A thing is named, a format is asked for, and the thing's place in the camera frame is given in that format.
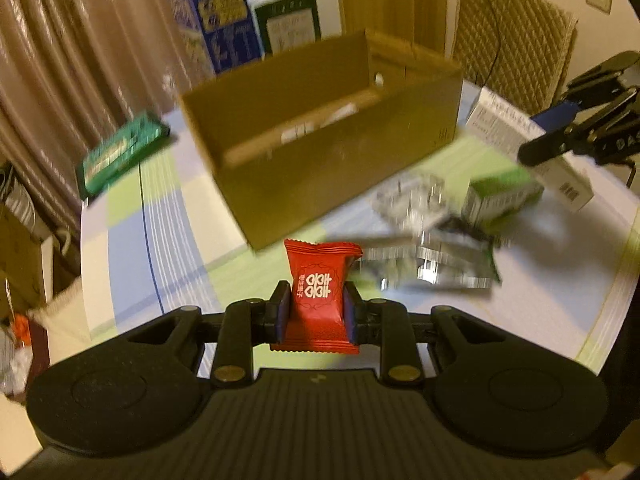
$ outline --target red candy packet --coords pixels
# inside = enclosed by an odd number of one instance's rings
[[[357,354],[342,320],[342,286],[362,249],[346,242],[309,244],[284,240],[293,282],[289,322],[272,350]]]

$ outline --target tablecloth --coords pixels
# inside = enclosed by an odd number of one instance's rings
[[[478,89],[465,83],[458,122],[468,116]],[[184,304],[221,312],[242,298],[268,298],[278,280],[290,280],[282,244],[254,253],[204,167],[179,110],[164,118],[170,147],[143,161],[82,211],[84,305],[95,342],[124,332]],[[511,247],[497,251],[502,285],[491,291],[380,293],[409,310],[428,312],[452,304],[599,371],[626,315],[640,274],[638,200],[586,158],[572,164],[591,179],[596,196],[570,214],[545,193],[534,208],[507,226]],[[471,177],[512,163],[472,137],[455,142],[409,171],[446,180],[460,206]],[[373,191],[312,222],[291,237],[388,233],[373,212]],[[201,374],[213,355],[208,346]],[[426,370],[430,363],[420,348]],[[379,351],[363,346],[359,356],[272,352],[255,349],[256,368],[377,367]]]

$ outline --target chair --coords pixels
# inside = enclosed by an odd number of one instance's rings
[[[502,47],[486,85],[521,110],[549,107],[562,86],[577,19],[546,0],[491,0]],[[482,84],[498,46],[487,0],[460,0],[452,56]]]

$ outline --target dark red object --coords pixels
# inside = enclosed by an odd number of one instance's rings
[[[289,322],[282,344],[272,350],[357,354],[342,320],[342,286],[349,267],[362,256],[356,244],[309,244],[284,240],[293,282]]]

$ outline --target barcode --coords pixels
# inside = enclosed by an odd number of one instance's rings
[[[580,195],[580,192],[575,190],[568,182],[565,182],[564,184],[562,184],[562,186],[560,186],[560,191],[562,191],[564,196],[567,197],[571,202],[573,202],[576,198],[578,198],[578,195]]]

